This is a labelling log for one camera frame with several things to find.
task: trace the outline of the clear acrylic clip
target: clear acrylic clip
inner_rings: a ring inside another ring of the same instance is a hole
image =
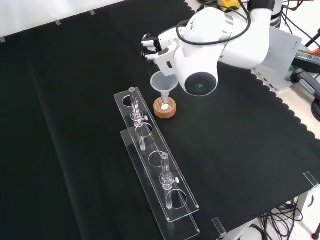
[[[316,187],[319,186],[318,181],[311,175],[311,173],[310,173],[309,171],[305,172],[303,175],[304,175],[304,176],[306,177],[306,179],[308,179],[309,182],[312,184],[312,186],[313,186],[312,189],[314,189],[314,188],[316,188]]]
[[[224,228],[224,226],[222,225],[222,223],[220,222],[218,217],[215,217],[214,219],[212,219],[213,224],[215,225],[215,228],[218,230],[220,237],[219,238],[223,238],[227,235],[227,232]]]

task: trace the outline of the cable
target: cable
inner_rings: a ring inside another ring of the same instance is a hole
[[[243,16],[240,12],[236,11],[235,9],[232,9],[231,7],[221,6],[221,5],[217,4],[217,3],[214,3],[214,2],[216,2],[216,1],[203,2],[203,0],[198,0],[198,2],[199,2],[200,4],[202,4],[202,5],[197,9],[196,13],[200,12],[201,10],[203,10],[203,9],[204,9],[204,6],[208,6],[208,7],[217,6],[217,7],[220,7],[220,8],[226,8],[226,9],[228,9],[229,11],[238,14],[240,17],[242,17],[244,20],[247,21],[247,18],[246,18],[245,16]]]
[[[291,200],[290,203],[285,203],[281,207],[274,209],[279,212],[274,213],[273,211],[270,211],[265,215],[262,215],[259,218],[262,222],[262,228],[255,224],[252,224],[250,228],[258,230],[261,233],[263,240],[273,240],[268,234],[268,229],[270,228],[270,225],[278,234],[281,240],[283,240],[283,238],[289,240],[293,232],[295,222],[300,222],[303,220],[303,215],[301,211],[297,208],[297,203],[294,202],[294,200]],[[297,211],[300,213],[301,219],[296,219]],[[287,221],[292,221],[291,227],[288,225]],[[282,231],[280,230],[278,223],[281,223],[283,225],[284,228],[281,228]]]
[[[310,208],[313,204],[314,204],[314,201],[315,201],[315,197],[312,195],[312,199],[311,199],[311,203],[310,203],[310,205],[308,206],[308,208]]]
[[[304,2],[305,0],[297,0],[297,4],[295,7],[289,7],[289,4],[288,6],[285,6],[283,5],[282,8],[283,9],[288,9],[288,10],[291,10],[291,11],[296,11],[298,10],[298,8],[301,6],[301,4]]]
[[[289,28],[290,33],[291,33],[291,34],[294,34],[294,33],[292,32],[290,26],[288,25],[288,23],[286,23],[285,17],[284,17],[282,14],[281,14],[281,18],[284,20],[284,24]]]
[[[315,99],[311,105],[311,112],[315,119],[320,122],[320,100]]]
[[[291,21],[288,17],[286,18],[293,26],[295,26],[297,29],[299,29],[301,32],[303,32],[308,38],[311,39],[311,41],[313,41],[315,44],[318,45],[318,47],[320,48],[320,45],[305,31],[303,31],[300,27],[298,27],[293,21]]]
[[[300,0],[288,0],[288,1],[284,1],[283,3],[287,3],[287,2],[299,2]],[[314,2],[315,0],[304,0],[305,2]]]
[[[230,38],[228,38],[228,39],[218,40],[218,41],[211,41],[211,42],[193,42],[193,41],[188,41],[188,40],[184,39],[184,38],[180,35],[180,31],[179,31],[179,27],[180,27],[182,24],[186,24],[186,23],[189,22],[189,20],[185,20],[185,21],[180,22],[180,23],[176,26],[176,34],[177,34],[178,38],[179,38],[181,41],[185,42],[186,44],[195,45],[195,46],[208,46],[208,45],[215,45],[215,44],[226,43],[226,42],[229,42],[229,41],[231,41],[231,40],[234,40],[234,39],[237,39],[237,38],[241,37],[243,34],[245,34],[245,33],[249,30],[249,28],[250,28],[250,26],[251,26],[251,18],[250,18],[250,15],[249,15],[246,7],[245,7],[244,4],[242,3],[242,1],[241,1],[241,0],[238,0],[238,1],[239,1],[240,5],[241,5],[242,9],[244,10],[246,16],[247,16],[247,26],[246,26],[246,28],[245,28],[241,33],[239,33],[238,35],[232,36],[232,37],[230,37]],[[228,9],[228,7],[220,6],[220,5],[218,5],[218,4],[217,4],[217,6]]]
[[[287,9],[286,9],[286,12],[285,12],[285,19],[284,19],[284,24],[287,25],[287,26],[288,26],[288,24],[287,24],[288,11],[289,11],[289,9],[287,8]]]

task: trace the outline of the white wall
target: white wall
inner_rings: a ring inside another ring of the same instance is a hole
[[[123,0],[0,0],[0,37]]]

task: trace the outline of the black circular cap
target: black circular cap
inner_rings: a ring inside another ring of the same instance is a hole
[[[211,93],[217,86],[217,79],[208,72],[197,72],[187,78],[184,83],[188,94],[203,96]]]

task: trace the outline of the acrylic base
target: acrylic base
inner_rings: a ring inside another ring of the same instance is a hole
[[[121,136],[162,236],[185,240],[199,234],[199,210],[187,182],[137,88],[114,95],[127,130]]]
[[[139,157],[135,144],[131,139],[129,131],[123,130],[121,132],[121,136],[139,177],[146,198],[148,199],[163,239],[186,240],[198,235],[200,230],[192,215],[185,216],[173,222],[168,222],[159,204],[156,193],[150,183],[149,177]]]

